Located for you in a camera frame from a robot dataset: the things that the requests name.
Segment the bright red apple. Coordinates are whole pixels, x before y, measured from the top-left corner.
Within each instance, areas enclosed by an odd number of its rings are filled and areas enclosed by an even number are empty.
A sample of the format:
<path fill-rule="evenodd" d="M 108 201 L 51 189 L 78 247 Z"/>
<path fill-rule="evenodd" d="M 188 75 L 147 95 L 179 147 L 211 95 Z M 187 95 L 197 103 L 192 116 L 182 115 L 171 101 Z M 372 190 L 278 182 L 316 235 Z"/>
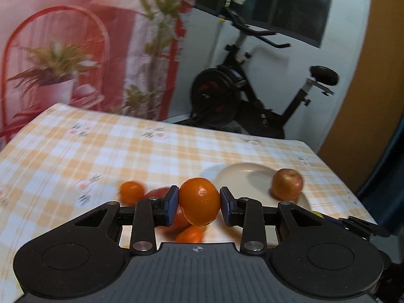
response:
<path fill-rule="evenodd" d="M 166 193 L 170 190 L 170 187 L 158 187 L 152 189 L 144 195 L 144 198 L 164 198 Z M 170 226 L 161 226 L 165 233 L 178 233 L 185 230 L 190 226 L 190 222 L 184 217 L 179 205 L 175 204 L 176 200 L 172 198 L 168 201 L 168 217 L 171 221 Z"/>

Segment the dark window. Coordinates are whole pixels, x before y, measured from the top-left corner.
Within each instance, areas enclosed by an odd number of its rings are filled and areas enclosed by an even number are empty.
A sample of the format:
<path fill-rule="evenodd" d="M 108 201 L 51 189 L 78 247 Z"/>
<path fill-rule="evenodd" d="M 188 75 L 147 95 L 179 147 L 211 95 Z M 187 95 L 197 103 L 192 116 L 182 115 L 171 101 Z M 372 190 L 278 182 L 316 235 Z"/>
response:
<path fill-rule="evenodd" d="M 332 0 L 246 0 L 231 4 L 249 25 L 296 38 L 319 47 Z M 225 0 L 196 0 L 196 8 L 217 15 Z"/>

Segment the orange tangerine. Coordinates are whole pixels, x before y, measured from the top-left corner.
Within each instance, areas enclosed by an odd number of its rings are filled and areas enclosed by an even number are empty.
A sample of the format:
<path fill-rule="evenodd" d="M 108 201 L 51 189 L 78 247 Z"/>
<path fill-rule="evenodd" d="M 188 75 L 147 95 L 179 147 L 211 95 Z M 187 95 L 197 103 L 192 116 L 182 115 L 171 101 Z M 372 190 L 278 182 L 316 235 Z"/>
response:
<path fill-rule="evenodd" d="M 203 243 L 205 237 L 205 228 L 191 225 L 180 232 L 175 241 L 177 243 Z"/>
<path fill-rule="evenodd" d="M 122 205 L 135 205 L 144 198 L 144 195 L 145 187 L 137 181 L 124 182 L 119 189 L 119 201 Z"/>
<path fill-rule="evenodd" d="M 186 180 L 179 189 L 184 217 L 195 226 L 212 223 L 220 210 L 220 194 L 212 182 L 201 177 Z"/>

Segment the printed chair backdrop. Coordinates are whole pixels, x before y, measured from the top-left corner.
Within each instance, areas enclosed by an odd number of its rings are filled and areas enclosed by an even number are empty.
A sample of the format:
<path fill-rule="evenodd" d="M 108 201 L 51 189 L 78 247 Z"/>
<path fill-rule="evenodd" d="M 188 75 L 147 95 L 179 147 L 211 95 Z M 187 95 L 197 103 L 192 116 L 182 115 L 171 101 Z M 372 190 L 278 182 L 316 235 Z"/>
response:
<path fill-rule="evenodd" d="M 165 120 L 195 0 L 1 0 L 1 144 L 62 103 Z"/>

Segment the dark red apple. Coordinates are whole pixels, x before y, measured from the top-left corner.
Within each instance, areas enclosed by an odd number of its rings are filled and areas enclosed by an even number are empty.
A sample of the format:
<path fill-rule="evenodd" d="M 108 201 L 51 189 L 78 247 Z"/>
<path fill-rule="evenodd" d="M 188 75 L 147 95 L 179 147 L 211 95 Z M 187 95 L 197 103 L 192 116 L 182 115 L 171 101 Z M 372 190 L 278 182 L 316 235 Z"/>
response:
<path fill-rule="evenodd" d="M 271 195 L 277 200 L 294 201 L 301 195 L 304 186 L 303 176 L 296 170 L 282 168 L 272 177 Z"/>

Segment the plaid floral tablecloth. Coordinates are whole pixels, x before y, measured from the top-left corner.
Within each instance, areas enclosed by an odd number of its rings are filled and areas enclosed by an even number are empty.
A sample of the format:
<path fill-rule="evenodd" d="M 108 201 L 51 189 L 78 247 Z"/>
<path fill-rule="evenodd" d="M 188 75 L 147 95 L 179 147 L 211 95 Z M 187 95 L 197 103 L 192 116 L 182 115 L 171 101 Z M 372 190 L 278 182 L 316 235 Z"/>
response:
<path fill-rule="evenodd" d="M 303 142 L 273 140 L 91 112 L 57 104 L 1 147 L 1 301 L 21 294 L 16 251 L 109 200 L 127 181 L 147 189 L 213 180 L 234 163 L 292 168 L 311 208 L 333 217 L 372 216 Z"/>

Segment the beige round plate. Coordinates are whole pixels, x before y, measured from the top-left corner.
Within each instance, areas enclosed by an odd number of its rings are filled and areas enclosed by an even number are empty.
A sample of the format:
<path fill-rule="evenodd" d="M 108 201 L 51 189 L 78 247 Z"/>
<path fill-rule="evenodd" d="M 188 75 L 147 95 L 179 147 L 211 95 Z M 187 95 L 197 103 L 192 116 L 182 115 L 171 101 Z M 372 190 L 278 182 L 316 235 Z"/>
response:
<path fill-rule="evenodd" d="M 227 166 L 214 180 L 217 189 L 227 187 L 234 198 L 252 198 L 264 207 L 277 207 L 279 200 L 270 194 L 276 170 L 256 163 L 236 163 Z"/>

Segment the black exercise bike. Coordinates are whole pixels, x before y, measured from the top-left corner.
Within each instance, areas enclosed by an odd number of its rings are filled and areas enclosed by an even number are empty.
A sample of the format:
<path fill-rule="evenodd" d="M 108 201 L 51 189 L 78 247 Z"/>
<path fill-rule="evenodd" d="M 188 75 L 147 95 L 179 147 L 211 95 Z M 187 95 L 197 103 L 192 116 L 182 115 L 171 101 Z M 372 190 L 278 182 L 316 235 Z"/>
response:
<path fill-rule="evenodd" d="M 316 87 L 326 96 L 332 95 L 332 87 L 339 82 L 334 70 L 325 66 L 311 66 L 310 77 L 299 89 L 282 114 L 265 108 L 258 99 L 242 65 L 244 60 L 237 58 L 245 39 L 254 37 L 273 48 L 289 48 L 289 43 L 277 44 L 269 40 L 276 35 L 271 30 L 254 30 L 232 9 L 232 4 L 242 5 L 246 0 L 227 0 L 220 11 L 221 20 L 230 20 L 239 31 L 237 40 L 226 45 L 227 55 L 223 62 L 213 68 L 201 71 L 192 82 L 190 89 L 191 112 L 189 118 L 180 125 L 228 131 L 245 132 L 263 138 L 283 140 L 284 126 L 300 105 L 308 106 L 307 98 L 311 88 Z"/>

